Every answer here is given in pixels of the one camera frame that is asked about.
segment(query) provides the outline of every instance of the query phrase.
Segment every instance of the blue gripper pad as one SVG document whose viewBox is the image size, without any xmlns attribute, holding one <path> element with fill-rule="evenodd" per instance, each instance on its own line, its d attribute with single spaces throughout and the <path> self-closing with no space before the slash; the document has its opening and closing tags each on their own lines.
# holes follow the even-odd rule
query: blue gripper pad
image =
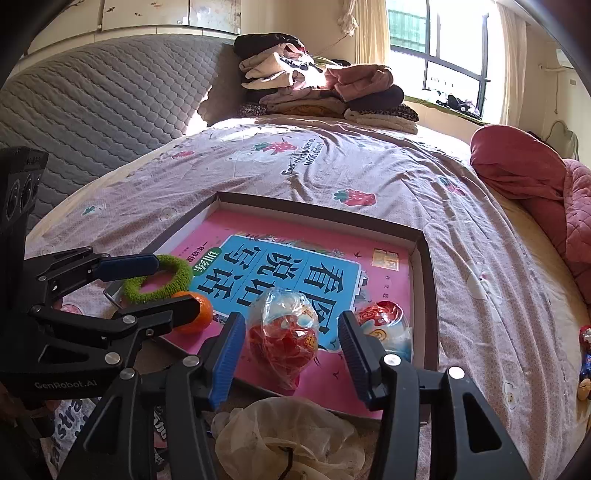
<svg viewBox="0 0 591 480">
<path fill-rule="evenodd" d="M 351 311 L 341 313 L 338 323 L 339 342 L 343 350 L 357 397 L 368 410 L 381 410 L 387 397 L 379 364 L 385 350 L 377 338 L 363 334 Z"/>
<path fill-rule="evenodd" d="M 238 312 L 232 312 L 205 364 L 208 376 L 211 374 L 209 404 L 212 410 L 216 410 L 228 397 L 245 337 L 244 317 Z"/>
<path fill-rule="evenodd" d="M 159 267 L 160 262 L 154 254 L 123 255 L 102 258 L 94 274 L 102 281 L 113 281 L 154 275 Z"/>
</svg>

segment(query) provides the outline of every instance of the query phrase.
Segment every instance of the gray quilted mattress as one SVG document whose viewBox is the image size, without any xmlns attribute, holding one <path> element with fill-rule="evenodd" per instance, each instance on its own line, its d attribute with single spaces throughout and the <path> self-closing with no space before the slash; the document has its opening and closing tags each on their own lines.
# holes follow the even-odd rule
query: gray quilted mattress
<svg viewBox="0 0 591 480">
<path fill-rule="evenodd" d="M 141 35 L 39 62 L 0 90 L 0 147 L 49 153 L 32 228 L 88 182 L 186 133 L 236 116 L 243 92 L 231 40 Z"/>
</svg>

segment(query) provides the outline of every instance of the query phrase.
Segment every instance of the orange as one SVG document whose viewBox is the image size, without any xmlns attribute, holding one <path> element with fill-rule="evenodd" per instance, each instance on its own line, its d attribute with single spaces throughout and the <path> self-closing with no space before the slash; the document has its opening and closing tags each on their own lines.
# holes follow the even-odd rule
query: orange
<svg viewBox="0 0 591 480">
<path fill-rule="evenodd" d="M 207 299 L 205 295 L 195 293 L 192 291 L 178 291 L 173 295 L 173 298 L 183 297 L 185 295 L 191 295 L 195 300 L 199 302 L 199 315 L 191 323 L 176 327 L 174 330 L 185 335 L 194 335 L 195 333 L 201 333 L 213 320 L 213 307 L 212 303 Z"/>
</svg>

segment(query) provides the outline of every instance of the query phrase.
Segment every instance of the toy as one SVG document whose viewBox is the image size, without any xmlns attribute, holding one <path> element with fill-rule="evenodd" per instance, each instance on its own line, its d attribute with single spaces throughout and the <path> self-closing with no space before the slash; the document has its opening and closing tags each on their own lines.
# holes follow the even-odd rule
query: toy
<svg viewBox="0 0 591 480">
<path fill-rule="evenodd" d="M 379 301 L 361 308 L 355 314 L 365 335 L 376 337 L 388 353 L 407 362 L 413 357 L 413 336 L 402 308 L 393 301 Z"/>
<path fill-rule="evenodd" d="M 579 374 L 579 389 L 577 398 L 587 400 L 591 394 L 591 325 L 585 325 L 579 330 L 579 343 L 583 348 L 583 366 Z"/>
<path fill-rule="evenodd" d="M 183 297 L 185 295 L 191 295 L 195 300 L 199 302 L 199 315 L 191 322 L 180 327 L 176 327 L 176 332 L 183 333 L 185 335 L 194 335 L 201 333 L 213 320 L 213 307 L 212 303 L 207 299 L 205 295 L 195 293 L 192 291 L 178 291 L 172 298 Z"/>
</svg>

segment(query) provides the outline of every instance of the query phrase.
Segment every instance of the green hair tie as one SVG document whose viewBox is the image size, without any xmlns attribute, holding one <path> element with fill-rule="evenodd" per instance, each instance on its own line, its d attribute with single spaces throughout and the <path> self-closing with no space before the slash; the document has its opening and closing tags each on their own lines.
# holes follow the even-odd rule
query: green hair tie
<svg viewBox="0 0 591 480">
<path fill-rule="evenodd" d="M 160 261 L 161 270 L 175 272 L 173 279 L 158 290 L 140 293 L 139 290 L 148 276 L 128 278 L 123 283 L 123 294 L 131 303 L 165 300 L 172 297 L 178 291 L 189 289 L 189 285 L 193 279 L 193 270 L 189 262 L 172 255 L 156 255 L 156 257 Z"/>
</svg>

